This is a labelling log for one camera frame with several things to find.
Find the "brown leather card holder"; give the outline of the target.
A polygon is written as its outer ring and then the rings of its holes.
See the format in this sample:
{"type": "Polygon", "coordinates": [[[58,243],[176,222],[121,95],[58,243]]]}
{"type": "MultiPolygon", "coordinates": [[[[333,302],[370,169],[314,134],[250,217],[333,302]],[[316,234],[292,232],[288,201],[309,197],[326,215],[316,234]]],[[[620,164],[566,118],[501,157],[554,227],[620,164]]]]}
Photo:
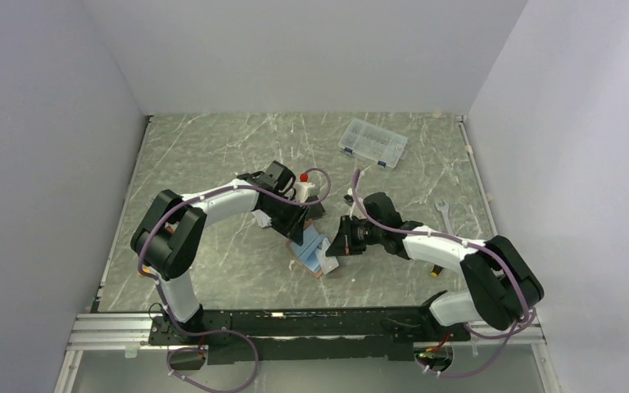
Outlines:
{"type": "Polygon", "coordinates": [[[314,221],[310,219],[305,222],[304,239],[301,245],[298,245],[290,240],[286,241],[286,249],[290,253],[293,263],[298,263],[315,278],[320,278],[322,275],[326,275],[322,274],[315,254],[317,246],[324,238],[327,238],[327,236],[320,233],[315,228],[314,221]]]}

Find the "silver credit cards stack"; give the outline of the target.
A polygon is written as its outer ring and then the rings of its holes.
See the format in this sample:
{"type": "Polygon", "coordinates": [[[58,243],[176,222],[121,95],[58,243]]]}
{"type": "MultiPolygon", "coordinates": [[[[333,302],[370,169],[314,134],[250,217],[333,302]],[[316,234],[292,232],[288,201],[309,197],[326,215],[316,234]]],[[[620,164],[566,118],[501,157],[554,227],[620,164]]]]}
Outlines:
{"type": "Polygon", "coordinates": [[[322,274],[329,274],[340,266],[336,256],[327,256],[329,247],[330,241],[324,238],[315,250],[322,274]]]}

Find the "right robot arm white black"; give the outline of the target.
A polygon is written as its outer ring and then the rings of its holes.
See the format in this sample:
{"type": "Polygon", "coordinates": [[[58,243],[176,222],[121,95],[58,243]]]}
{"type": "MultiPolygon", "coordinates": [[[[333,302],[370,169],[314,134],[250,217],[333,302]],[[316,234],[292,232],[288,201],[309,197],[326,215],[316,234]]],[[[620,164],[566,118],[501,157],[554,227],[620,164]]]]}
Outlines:
{"type": "Polygon", "coordinates": [[[367,196],[362,206],[363,217],[341,217],[328,256],[360,255],[368,246],[380,245],[402,259],[454,271],[466,283],[463,291],[439,292],[423,303],[419,331],[427,339],[441,338],[452,325],[476,321],[505,331],[544,298],[540,281],[507,237],[466,239],[404,221],[384,192],[367,196]]]}

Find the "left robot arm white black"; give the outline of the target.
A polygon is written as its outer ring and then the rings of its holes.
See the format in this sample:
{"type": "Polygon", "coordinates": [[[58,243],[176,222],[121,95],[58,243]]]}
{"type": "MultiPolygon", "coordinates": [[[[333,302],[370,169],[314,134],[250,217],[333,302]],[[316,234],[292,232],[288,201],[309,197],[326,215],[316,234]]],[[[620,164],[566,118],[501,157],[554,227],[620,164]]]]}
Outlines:
{"type": "Polygon", "coordinates": [[[263,171],[239,174],[204,192],[180,195],[164,190],[154,198],[130,247],[138,256],[138,273],[153,281],[170,333],[178,341],[193,343],[206,330],[204,309],[189,273],[204,230],[234,215],[260,212],[273,230],[302,244],[314,202],[288,195],[295,182],[295,174],[274,161],[263,171]]]}

